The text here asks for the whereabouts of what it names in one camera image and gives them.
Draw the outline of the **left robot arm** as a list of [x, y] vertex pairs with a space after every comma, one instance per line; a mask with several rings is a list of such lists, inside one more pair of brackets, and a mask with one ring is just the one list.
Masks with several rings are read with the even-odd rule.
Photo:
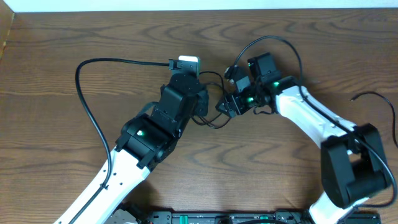
[[151, 114], [140, 112], [121, 130], [110, 160], [57, 219], [57, 223], [104, 223], [122, 200], [175, 149], [190, 117], [206, 96], [196, 75], [174, 73]]

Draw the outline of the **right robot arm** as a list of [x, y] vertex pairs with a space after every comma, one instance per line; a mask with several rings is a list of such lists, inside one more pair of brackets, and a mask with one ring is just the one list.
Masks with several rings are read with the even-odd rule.
[[334, 114], [292, 76], [283, 77], [270, 53], [248, 59], [249, 73], [237, 65], [224, 72], [236, 86], [216, 109], [230, 118], [269, 106], [295, 123], [321, 150], [324, 192], [309, 208], [312, 223], [341, 223], [388, 187], [397, 193], [381, 137], [371, 124], [358, 126]]

